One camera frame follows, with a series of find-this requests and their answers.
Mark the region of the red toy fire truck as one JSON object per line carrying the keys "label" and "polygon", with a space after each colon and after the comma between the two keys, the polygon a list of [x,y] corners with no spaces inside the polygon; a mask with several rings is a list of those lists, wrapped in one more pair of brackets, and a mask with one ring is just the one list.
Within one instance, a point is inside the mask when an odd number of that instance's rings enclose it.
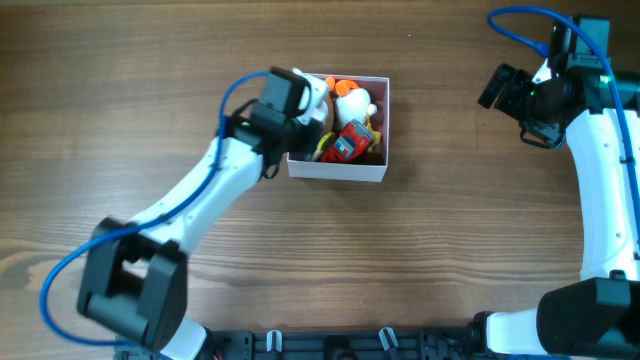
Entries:
{"label": "red toy fire truck", "polygon": [[321,157],[326,163],[351,163],[374,143],[373,133],[359,121],[349,122]]}

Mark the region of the white plush chicken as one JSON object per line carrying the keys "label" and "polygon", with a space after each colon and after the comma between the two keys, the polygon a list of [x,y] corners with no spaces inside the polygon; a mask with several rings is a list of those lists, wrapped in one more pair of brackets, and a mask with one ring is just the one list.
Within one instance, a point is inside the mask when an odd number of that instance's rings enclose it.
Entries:
{"label": "white plush chicken", "polygon": [[330,115],[333,120],[332,130],[338,134],[349,122],[359,122],[374,137],[373,143],[367,149],[368,152],[372,152],[380,143],[382,135],[372,125],[372,117],[377,113],[378,108],[372,102],[369,92],[354,80],[337,80],[334,77],[327,77],[325,82],[333,103]]}

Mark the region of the yellow cat rattle drum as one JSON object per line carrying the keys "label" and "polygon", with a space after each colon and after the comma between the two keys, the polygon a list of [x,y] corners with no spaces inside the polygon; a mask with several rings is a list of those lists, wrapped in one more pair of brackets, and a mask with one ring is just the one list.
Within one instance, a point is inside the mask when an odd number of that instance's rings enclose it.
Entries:
{"label": "yellow cat rattle drum", "polygon": [[333,131],[324,134],[319,140],[311,160],[314,162],[320,161],[322,156],[326,153],[328,148],[335,142],[336,139],[337,135]]}

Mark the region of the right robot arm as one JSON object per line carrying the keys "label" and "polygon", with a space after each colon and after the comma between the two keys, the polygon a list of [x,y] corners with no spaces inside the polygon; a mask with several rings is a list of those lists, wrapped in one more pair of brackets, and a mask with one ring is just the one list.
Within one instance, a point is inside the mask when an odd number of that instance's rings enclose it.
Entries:
{"label": "right robot arm", "polygon": [[567,146],[579,183],[584,230],[580,279],[517,312],[480,314],[484,351],[501,356],[635,359],[639,355],[639,77],[608,56],[610,22],[553,20],[535,73],[500,65],[479,103],[519,125],[521,140]]}

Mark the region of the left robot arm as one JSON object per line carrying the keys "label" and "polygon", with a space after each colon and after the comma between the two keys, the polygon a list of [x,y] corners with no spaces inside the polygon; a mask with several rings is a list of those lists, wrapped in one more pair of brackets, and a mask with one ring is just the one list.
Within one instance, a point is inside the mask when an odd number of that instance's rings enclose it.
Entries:
{"label": "left robot arm", "polygon": [[188,261],[225,210],[282,156],[309,157],[328,116],[325,81],[298,69],[263,73],[262,94],[231,114],[206,154],[163,198],[94,230],[76,309],[126,340],[169,359],[211,359],[210,331],[186,314]]}

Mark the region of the white box pink interior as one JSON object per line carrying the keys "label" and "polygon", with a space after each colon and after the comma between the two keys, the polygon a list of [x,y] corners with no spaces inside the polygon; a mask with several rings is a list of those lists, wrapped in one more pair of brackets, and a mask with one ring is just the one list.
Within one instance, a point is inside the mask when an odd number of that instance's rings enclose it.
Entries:
{"label": "white box pink interior", "polygon": [[335,75],[337,80],[351,79],[363,86],[378,106],[378,113],[372,118],[373,128],[382,134],[381,143],[372,155],[365,160],[357,160],[355,164],[324,163],[298,161],[287,156],[290,177],[314,178],[327,180],[347,180],[364,182],[381,182],[389,164],[390,130],[390,79],[387,77]]}

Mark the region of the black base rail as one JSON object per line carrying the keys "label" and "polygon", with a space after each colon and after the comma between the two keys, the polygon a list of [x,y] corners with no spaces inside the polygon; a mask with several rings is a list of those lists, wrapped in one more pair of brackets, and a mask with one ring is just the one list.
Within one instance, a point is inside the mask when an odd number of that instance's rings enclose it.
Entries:
{"label": "black base rail", "polygon": [[214,331],[214,359],[237,360],[464,360],[474,359],[460,338],[428,329],[398,331]]}

